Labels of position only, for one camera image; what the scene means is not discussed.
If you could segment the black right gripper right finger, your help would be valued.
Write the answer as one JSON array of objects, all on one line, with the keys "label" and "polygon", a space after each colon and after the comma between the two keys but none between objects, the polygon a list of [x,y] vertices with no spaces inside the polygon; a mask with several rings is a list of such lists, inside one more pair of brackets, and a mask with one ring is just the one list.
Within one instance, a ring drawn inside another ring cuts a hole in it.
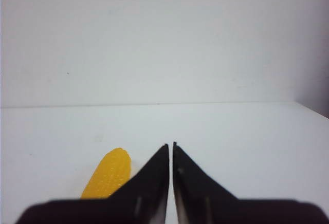
[{"label": "black right gripper right finger", "polygon": [[315,204],[290,199],[239,199],[173,143],[173,191],[179,223],[328,223]]}]

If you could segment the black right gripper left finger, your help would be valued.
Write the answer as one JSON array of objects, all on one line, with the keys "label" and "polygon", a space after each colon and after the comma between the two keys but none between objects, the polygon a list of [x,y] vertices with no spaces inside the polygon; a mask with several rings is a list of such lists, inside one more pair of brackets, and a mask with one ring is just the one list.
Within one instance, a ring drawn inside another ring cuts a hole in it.
[{"label": "black right gripper left finger", "polygon": [[169,179],[169,146],[165,144],[110,197],[36,204],[17,223],[165,223]]}]

